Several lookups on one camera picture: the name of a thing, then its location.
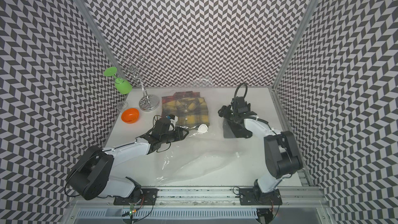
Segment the orange bowl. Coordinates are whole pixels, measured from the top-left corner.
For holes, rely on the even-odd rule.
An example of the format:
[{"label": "orange bowl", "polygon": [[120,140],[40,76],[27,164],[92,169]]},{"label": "orange bowl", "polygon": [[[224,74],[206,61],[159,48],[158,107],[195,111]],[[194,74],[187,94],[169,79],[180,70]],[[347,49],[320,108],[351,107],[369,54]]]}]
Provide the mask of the orange bowl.
[{"label": "orange bowl", "polygon": [[129,108],[122,113],[122,121],[128,124],[135,123],[140,116],[140,112],[138,112],[135,108]]}]

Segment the white bottle cap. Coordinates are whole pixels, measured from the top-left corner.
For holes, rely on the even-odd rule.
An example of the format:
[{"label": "white bottle cap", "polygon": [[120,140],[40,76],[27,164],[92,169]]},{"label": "white bottle cap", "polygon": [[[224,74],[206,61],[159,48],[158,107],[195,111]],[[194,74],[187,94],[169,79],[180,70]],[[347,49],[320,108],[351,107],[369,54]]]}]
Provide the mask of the white bottle cap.
[{"label": "white bottle cap", "polygon": [[198,132],[199,132],[199,133],[205,133],[205,132],[207,132],[207,125],[201,124],[201,125],[198,127]]}]

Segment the round metal base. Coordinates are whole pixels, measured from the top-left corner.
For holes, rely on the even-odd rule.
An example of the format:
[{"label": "round metal base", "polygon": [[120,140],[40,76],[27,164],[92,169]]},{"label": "round metal base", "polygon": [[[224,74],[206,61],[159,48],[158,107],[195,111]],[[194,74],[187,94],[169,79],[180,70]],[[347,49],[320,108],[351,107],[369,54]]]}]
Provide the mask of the round metal base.
[{"label": "round metal base", "polygon": [[150,94],[148,96],[144,96],[140,100],[140,108],[145,112],[150,112],[155,110],[160,104],[160,99],[156,95]]}]

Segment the mounting plate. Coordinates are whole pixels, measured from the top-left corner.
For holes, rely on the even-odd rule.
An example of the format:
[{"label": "mounting plate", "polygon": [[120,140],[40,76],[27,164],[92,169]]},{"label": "mounting plate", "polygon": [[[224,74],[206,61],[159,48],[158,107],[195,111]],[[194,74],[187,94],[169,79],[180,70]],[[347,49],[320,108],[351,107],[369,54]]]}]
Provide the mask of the mounting plate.
[{"label": "mounting plate", "polygon": [[279,190],[276,189],[270,193],[262,193],[261,202],[256,201],[254,198],[253,189],[239,189],[239,200],[240,205],[282,205],[282,199],[280,198]]},{"label": "mounting plate", "polygon": [[[158,189],[141,189],[143,196],[144,196],[144,202],[142,205],[155,205],[156,198],[158,196]],[[115,197],[115,200],[113,201],[113,205],[115,206],[130,206],[130,203],[126,200],[126,198],[123,197]]]}]

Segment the patterned wall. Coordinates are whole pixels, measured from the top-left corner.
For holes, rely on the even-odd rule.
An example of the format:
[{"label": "patterned wall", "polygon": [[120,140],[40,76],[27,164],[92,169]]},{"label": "patterned wall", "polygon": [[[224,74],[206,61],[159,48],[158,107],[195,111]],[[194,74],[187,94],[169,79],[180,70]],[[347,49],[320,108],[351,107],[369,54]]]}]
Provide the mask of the patterned wall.
[{"label": "patterned wall", "polygon": [[341,223],[398,223],[397,17],[398,0],[320,1],[277,89]]},{"label": "patterned wall", "polygon": [[116,57],[145,54],[146,84],[211,77],[271,86],[309,0],[84,0]]},{"label": "patterned wall", "polygon": [[71,0],[0,0],[0,15],[0,222],[56,222],[68,168],[116,117],[109,64]]}]

